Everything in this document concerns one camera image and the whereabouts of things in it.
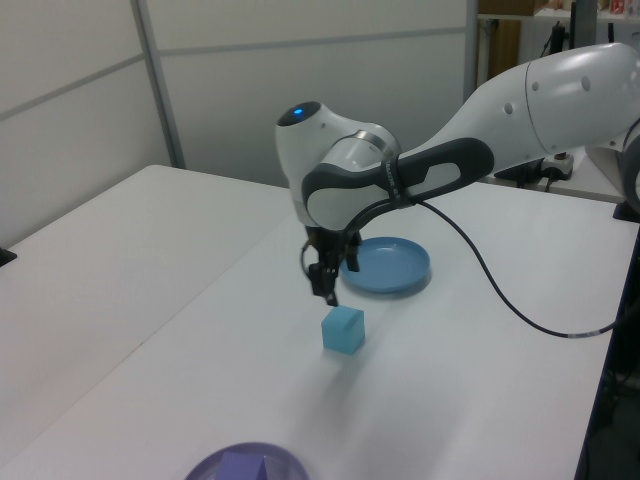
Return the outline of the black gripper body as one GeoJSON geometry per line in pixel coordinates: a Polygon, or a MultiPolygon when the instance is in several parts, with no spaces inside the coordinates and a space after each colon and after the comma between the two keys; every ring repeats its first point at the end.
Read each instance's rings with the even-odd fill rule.
{"type": "Polygon", "coordinates": [[[317,252],[318,261],[326,266],[340,266],[345,261],[345,248],[362,244],[357,230],[331,231],[320,227],[306,227],[305,230],[310,245],[317,252]]]}

